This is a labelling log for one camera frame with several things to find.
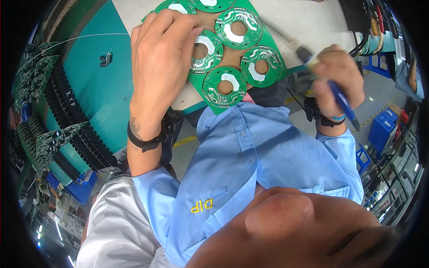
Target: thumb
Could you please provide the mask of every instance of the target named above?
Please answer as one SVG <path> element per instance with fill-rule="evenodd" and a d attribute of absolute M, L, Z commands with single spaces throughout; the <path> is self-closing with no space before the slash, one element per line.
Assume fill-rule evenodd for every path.
<path fill-rule="evenodd" d="M 193 47 L 195 45 L 195 39 L 202 33 L 203 28 L 198 27 L 192 29 L 182 44 L 182 60 L 188 62 L 191 59 Z"/>
<path fill-rule="evenodd" d="M 313 90 L 316 95 L 317 106 L 321 114 L 326 117 L 340 117 L 343 113 L 335 101 L 334 94 L 326 80 L 317 79 L 313 82 Z"/>

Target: left hand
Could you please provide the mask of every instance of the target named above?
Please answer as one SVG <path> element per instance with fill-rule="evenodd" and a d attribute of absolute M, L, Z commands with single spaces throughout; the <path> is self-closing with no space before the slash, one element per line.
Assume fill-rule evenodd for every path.
<path fill-rule="evenodd" d="M 199 23 L 196 15 L 163 9 L 159 14 L 149 14 L 142 25 L 133 29 L 134 94 L 130 103 L 130 121 L 135 126 L 158 127 L 179 95 L 189 72 L 195 39 L 202 32 L 202 28 L 194 28 Z"/>
<path fill-rule="evenodd" d="M 319 79 L 313 82 L 312 87 L 320 112 L 328 118 L 344 115 L 327 80 L 333 80 L 341 87 L 352 109 L 358 107 L 364 101 L 365 94 L 363 77 L 353 58 L 338 45 L 325 48 L 317 57 L 320 63 L 314 66 L 313 72 Z"/>

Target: white lab coat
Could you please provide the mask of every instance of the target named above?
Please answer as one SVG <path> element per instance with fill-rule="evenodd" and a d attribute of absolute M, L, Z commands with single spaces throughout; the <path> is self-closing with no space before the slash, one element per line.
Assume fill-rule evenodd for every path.
<path fill-rule="evenodd" d="M 131 177 L 103 186 L 88 221 L 77 268 L 177 268 L 156 240 Z"/>

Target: teal table edge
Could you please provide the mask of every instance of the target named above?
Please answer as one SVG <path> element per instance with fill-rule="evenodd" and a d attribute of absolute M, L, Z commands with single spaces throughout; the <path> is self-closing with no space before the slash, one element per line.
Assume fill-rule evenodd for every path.
<path fill-rule="evenodd" d="M 307 69 L 307 67 L 305 65 L 299 65 L 299 66 L 287 69 L 287 73 L 292 74 L 294 72 L 301 72 L 301 71 L 304 71 L 306 69 Z M 204 108 L 204 107 L 207 107 L 207 103 L 205 101 L 201 101 L 199 103 L 196 103 L 196 104 L 182 110 L 182 113 L 183 113 L 183 115 L 187 115 L 187 114 L 195 112 L 196 110 L 199 110 L 199 109 Z"/>

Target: nose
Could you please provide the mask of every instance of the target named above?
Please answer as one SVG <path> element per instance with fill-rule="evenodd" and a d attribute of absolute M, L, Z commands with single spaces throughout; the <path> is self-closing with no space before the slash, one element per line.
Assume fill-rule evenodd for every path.
<path fill-rule="evenodd" d="M 247 232 L 264 239 L 278 240 L 305 228 L 314 220 L 311 200 L 303 195 L 277 194 L 267 198 L 246 216 Z"/>

